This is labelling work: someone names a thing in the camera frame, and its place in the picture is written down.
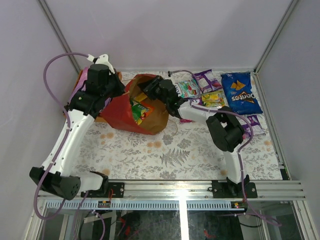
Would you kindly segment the teal Fox's candy bag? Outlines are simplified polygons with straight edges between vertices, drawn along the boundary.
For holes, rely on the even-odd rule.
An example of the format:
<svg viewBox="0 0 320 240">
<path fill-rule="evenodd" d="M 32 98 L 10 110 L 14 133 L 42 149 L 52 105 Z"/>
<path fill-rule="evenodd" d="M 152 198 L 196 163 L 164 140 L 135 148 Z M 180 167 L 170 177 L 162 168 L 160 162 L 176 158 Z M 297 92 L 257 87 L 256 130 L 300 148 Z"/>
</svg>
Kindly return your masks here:
<svg viewBox="0 0 320 240">
<path fill-rule="evenodd" d="M 194 79 L 183 80 L 175 84 L 175 89 L 179 97 L 192 99 L 199 96 L 199 86 Z"/>
</svg>

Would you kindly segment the red paper bag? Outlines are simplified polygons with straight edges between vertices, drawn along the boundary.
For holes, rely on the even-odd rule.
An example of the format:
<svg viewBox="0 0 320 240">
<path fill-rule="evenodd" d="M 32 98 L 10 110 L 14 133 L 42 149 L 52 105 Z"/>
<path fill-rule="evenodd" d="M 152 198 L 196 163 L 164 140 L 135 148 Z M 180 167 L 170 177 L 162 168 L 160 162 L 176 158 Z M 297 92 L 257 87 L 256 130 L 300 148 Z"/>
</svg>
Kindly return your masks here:
<svg viewBox="0 0 320 240">
<path fill-rule="evenodd" d="M 123 130 L 144 135 L 156 135 L 167 126 L 169 113 L 165 105 L 160 100 L 145 99 L 143 102 L 154 110 L 142 121 L 137 124 L 134 121 L 130 98 L 136 97 L 142 91 L 138 84 L 154 79 L 154 74 L 137 74 L 125 86 L 126 94 L 115 97 L 104 108 L 100 114 L 102 118 L 114 129 Z"/>
</svg>

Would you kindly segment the green snack packet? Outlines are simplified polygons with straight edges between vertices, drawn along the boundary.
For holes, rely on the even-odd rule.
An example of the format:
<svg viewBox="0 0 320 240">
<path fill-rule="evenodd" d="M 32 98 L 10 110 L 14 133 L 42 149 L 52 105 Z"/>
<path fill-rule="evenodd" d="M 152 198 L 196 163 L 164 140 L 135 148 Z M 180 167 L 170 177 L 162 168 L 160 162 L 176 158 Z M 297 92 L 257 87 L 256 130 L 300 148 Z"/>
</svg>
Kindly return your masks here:
<svg viewBox="0 0 320 240">
<path fill-rule="evenodd" d="M 135 123 L 140 125 L 147 117 L 149 109 L 146 106 L 137 103 L 131 107 L 131 111 Z"/>
</svg>

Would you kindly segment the purple Fox's candy bag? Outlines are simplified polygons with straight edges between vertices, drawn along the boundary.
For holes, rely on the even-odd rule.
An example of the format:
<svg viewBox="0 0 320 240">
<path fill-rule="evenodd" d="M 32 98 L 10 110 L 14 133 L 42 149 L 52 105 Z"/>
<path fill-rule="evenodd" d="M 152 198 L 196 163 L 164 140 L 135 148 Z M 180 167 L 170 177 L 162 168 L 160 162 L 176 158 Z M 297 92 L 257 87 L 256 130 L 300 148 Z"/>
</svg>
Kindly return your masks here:
<svg viewBox="0 0 320 240">
<path fill-rule="evenodd" d="M 200 105 L 200 106 L 203 105 L 203 102 L 202 102 L 202 99 L 201 99 L 201 98 L 194 98 L 194 99 L 191 100 L 191 102 L 192 102 L 193 104 L 197 104 L 197 105 Z M 179 123 L 180 123 L 180 124 L 192 123 L 192 122 L 193 122 L 193 120 L 184 119 L 184 118 L 182 118 L 182 119 L 179 120 Z"/>
</svg>

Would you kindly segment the purple snack packet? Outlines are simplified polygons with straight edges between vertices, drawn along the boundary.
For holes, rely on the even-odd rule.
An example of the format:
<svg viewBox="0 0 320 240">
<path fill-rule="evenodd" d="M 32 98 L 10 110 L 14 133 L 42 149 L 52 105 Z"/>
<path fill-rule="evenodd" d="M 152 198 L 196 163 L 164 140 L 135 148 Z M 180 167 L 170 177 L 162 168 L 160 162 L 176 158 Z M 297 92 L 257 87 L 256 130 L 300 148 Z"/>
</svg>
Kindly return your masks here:
<svg viewBox="0 0 320 240">
<path fill-rule="evenodd" d="M 258 119 L 258 116 L 256 114 L 254 115 L 249 115 L 244 117 L 247 121 L 249 121 L 252 130 L 253 130 L 253 136 L 259 136 L 259 135 L 265 135 L 265 131 L 263 130 L 260 121 Z M 244 129 L 244 134 L 242 138 L 248 139 L 251 136 L 251 131 L 249 125 L 242 119 L 242 118 L 237 118 L 239 123 L 241 124 L 242 128 Z"/>
<path fill-rule="evenodd" d="M 211 93 L 222 89 L 222 85 L 215 78 L 211 69 L 194 74 L 202 94 Z"/>
</svg>

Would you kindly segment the green Fox's candy bag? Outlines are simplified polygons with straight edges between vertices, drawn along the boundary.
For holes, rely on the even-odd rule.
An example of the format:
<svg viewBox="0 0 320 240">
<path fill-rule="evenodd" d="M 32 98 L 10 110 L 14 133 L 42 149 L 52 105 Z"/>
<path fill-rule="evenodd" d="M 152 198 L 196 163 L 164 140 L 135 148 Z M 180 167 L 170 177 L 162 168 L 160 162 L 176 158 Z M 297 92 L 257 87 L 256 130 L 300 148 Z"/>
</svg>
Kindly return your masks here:
<svg viewBox="0 0 320 240">
<path fill-rule="evenodd" d="M 225 106 L 224 94 L 220 90 L 204 93 L 201 100 L 204 107 L 222 108 Z"/>
</svg>

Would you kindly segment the blue Doritos chip bag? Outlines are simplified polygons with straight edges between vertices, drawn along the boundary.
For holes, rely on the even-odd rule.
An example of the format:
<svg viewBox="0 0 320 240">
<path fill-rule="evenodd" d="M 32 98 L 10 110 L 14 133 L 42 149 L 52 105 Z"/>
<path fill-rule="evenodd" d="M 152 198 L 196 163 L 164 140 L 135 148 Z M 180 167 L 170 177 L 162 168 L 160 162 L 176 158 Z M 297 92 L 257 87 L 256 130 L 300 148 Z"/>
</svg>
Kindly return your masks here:
<svg viewBox="0 0 320 240">
<path fill-rule="evenodd" d="M 220 76 L 228 106 L 233 112 L 238 115 L 263 113 L 252 92 L 250 72 L 223 73 Z"/>
</svg>

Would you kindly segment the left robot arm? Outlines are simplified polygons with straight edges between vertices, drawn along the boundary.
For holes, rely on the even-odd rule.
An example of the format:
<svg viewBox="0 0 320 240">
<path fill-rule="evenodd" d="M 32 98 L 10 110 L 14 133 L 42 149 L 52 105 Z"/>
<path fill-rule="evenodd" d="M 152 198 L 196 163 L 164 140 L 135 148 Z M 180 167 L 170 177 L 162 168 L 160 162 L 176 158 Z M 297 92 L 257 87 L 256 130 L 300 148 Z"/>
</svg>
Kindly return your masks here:
<svg viewBox="0 0 320 240">
<path fill-rule="evenodd" d="M 66 122 L 47 159 L 41 167 L 32 167 L 29 176 L 38 191 L 65 200 L 72 200 L 79 192 L 91 191 L 105 197 L 110 190 L 109 178 L 97 171 L 72 176 L 73 161 L 82 140 L 107 99 L 125 92 L 115 69 L 106 63 L 94 63 L 87 70 L 87 79 L 65 108 Z"/>
</svg>

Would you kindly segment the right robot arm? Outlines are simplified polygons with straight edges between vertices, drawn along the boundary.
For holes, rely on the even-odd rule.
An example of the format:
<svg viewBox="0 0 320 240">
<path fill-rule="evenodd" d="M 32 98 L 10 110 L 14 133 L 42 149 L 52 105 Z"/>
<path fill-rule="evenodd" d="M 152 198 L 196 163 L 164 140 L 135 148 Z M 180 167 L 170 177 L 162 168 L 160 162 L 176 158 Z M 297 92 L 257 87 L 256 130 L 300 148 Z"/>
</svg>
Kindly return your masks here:
<svg viewBox="0 0 320 240">
<path fill-rule="evenodd" d="M 178 96 L 172 81 L 159 75 L 139 83 L 138 87 L 149 99 L 161 101 L 172 117 L 192 120 L 208 127 L 213 143 L 224 155 L 227 179 L 230 181 L 227 188 L 229 194 L 236 198 L 244 194 L 244 170 L 236 153 L 240 150 L 245 131 L 237 119 L 238 115 L 227 106 L 216 110 L 183 99 Z"/>
</svg>

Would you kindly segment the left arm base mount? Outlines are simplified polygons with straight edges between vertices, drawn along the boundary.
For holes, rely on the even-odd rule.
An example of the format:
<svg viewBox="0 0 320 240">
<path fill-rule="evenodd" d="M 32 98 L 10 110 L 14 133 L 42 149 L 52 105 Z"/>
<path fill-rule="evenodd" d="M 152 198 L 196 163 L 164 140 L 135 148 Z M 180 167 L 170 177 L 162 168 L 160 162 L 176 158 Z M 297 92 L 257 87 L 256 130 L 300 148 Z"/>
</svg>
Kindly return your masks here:
<svg viewBox="0 0 320 240">
<path fill-rule="evenodd" d="M 88 198 L 123 198 L 125 192 L 125 183 L 119 181 L 109 181 L 109 177 L 103 174 L 91 172 L 87 178 L 81 177 L 84 184 L 81 183 L 81 197 Z"/>
</svg>

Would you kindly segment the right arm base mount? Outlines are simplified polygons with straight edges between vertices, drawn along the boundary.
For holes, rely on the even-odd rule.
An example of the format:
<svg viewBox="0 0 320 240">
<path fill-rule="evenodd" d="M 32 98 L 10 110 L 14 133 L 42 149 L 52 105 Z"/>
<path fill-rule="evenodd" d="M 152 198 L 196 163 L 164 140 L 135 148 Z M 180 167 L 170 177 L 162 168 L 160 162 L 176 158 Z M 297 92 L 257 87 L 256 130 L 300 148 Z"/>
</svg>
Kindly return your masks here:
<svg viewBox="0 0 320 240">
<path fill-rule="evenodd" d="M 213 197 L 216 199 L 244 198 L 242 180 L 237 184 L 228 178 L 225 181 L 212 180 L 211 188 Z M 244 178 L 244 193 L 248 199 L 256 199 L 258 197 L 256 185 L 250 181 L 248 174 Z"/>
</svg>

